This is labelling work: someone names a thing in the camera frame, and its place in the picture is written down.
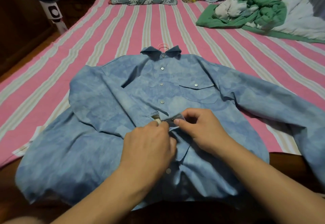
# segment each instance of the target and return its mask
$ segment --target shirt pocket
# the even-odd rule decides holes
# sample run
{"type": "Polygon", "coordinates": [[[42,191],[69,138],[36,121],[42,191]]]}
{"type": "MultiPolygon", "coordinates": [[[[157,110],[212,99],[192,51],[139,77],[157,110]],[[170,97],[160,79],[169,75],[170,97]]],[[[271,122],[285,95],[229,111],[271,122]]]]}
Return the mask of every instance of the shirt pocket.
{"type": "Polygon", "coordinates": [[[182,96],[189,101],[211,104],[218,99],[218,89],[208,76],[181,78],[178,84],[182,96]]]}

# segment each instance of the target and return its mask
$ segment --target person's left hand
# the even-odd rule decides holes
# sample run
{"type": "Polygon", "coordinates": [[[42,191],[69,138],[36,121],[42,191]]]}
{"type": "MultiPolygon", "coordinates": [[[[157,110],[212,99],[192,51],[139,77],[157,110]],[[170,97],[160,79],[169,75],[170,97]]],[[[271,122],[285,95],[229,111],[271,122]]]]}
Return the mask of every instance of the person's left hand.
{"type": "Polygon", "coordinates": [[[168,168],[176,153],[176,140],[168,132],[167,122],[152,121],[125,135],[119,169],[130,185],[149,192],[168,168]]]}

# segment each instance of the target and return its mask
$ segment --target mattress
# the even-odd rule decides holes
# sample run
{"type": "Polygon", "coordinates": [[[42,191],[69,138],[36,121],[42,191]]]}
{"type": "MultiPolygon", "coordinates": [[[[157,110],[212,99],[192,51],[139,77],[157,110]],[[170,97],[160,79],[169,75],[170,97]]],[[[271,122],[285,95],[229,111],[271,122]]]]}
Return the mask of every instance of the mattress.
{"type": "MultiPolygon", "coordinates": [[[[0,83],[0,167],[23,156],[69,107],[69,82],[84,65],[103,65],[161,43],[282,86],[325,110],[325,45],[197,27],[208,6],[203,1],[138,6],[108,1],[96,0],[71,29],[0,83]]],[[[269,152],[300,154],[285,124],[243,114],[269,152]]]]}

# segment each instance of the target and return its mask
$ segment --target shirt collar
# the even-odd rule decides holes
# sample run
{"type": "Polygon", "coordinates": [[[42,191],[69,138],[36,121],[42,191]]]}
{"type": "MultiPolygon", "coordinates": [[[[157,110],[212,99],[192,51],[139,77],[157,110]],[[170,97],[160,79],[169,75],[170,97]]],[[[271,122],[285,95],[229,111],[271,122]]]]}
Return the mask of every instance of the shirt collar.
{"type": "Polygon", "coordinates": [[[157,50],[153,46],[143,48],[140,53],[145,54],[145,55],[150,55],[150,56],[158,56],[158,57],[160,57],[162,54],[165,54],[167,57],[175,57],[175,56],[181,54],[181,52],[182,52],[181,49],[177,45],[177,46],[174,46],[173,48],[165,51],[164,53],[162,53],[160,50],[157,50]]]}

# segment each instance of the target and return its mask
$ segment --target person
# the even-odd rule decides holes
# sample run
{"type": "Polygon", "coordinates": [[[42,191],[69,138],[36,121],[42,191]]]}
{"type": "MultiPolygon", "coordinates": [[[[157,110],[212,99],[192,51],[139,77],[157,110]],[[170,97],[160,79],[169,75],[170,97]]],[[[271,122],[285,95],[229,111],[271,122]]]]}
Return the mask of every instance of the person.
{"type": "MultiPolygon", "coordinates": [[[[325,200],[282,174],[234,141],[208,109],[188,108],[174,123],[195,143],[221,158],[255,199],[281,224],[324,224],[325,200]]],[[[166,122],[150,122],[124,138],[116,171],[53,224],[111,224],[140,203],[176,153],[166,122]]]]}

